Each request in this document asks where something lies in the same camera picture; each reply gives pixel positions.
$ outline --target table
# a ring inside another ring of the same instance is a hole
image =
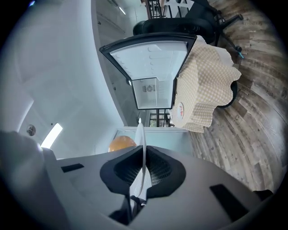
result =
[[[203,133],[212,123],[217,106],[227,105],[233,98],[230,88],[241,73],[232,67],[230,54],[222,48],[207,45],[198,36],[177,78],[174,107],[171,110],[175,127]],[[184,115],[177,116],[179,103]]]

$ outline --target orange object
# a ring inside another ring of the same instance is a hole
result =
[[[136,143],[130,137],[119,136],[110,143],[108,152],[125,149],[131,146],[136,146]]]

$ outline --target ceiling light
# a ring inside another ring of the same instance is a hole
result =
[[[29,6],[34,5],[34,3],[35,3],[35,1],[30,2],[30,3],[29,3]]]
[[[62,129],[63,128],[61,127],[61,125],[59,125],[57,123],[53,127],[53,129],[51,129],[50,133],[47,135],[47,137],[43,141],[41,147],[49,149],[52,146],[53,142],[56,140],[56,138],[59,135],[59,133],[62,131]]]
[[[121,9],[121,7],[119,7],[119,9],[122,11],[123,14],[125,14],[124,10]],[[125,14],[126,15],[126,14]]]

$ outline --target white plate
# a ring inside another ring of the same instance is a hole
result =
[[[183,104],[180,102],[177,106],[177,118],[182,120],[184,116],[184,107]]]

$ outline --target black chair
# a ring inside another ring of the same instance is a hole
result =
[[[223,30],[231,23],[243,20],[243,16],[238,14],[226,21],[222,17],[221,11],[211,7],[207,0],[193,1],[193,6],[184,18],[156,18],[142,21],[134,26],[133,34],[154,32],[190,33],[202,36],[208,44],[215,42],[215,46],[218,45],[219,37],[222,36],[242,57],[242,48],[234,45]]]

